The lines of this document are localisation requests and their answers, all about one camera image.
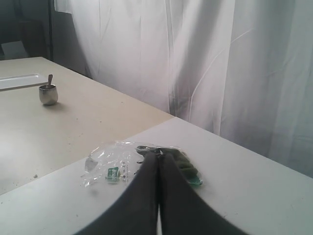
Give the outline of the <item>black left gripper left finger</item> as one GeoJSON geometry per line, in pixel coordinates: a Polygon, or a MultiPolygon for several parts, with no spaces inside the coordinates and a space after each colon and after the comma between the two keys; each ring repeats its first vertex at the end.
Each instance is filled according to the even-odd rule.
{"type": "Polygon", "coordinates": [[[122,195],[78,235],[156,235],[158,218],[158,158],[146,154],[122,195]]]}

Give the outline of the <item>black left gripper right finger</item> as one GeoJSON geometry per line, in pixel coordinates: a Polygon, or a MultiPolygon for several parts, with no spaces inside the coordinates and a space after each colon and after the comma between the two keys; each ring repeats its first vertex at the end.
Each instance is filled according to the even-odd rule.
{"type": "Polygon", "coordinates": [[[245,232],[206,204],[187,183],[174,157],[159,162],[160,218],[164,235],[243,235],[245,232]]]}

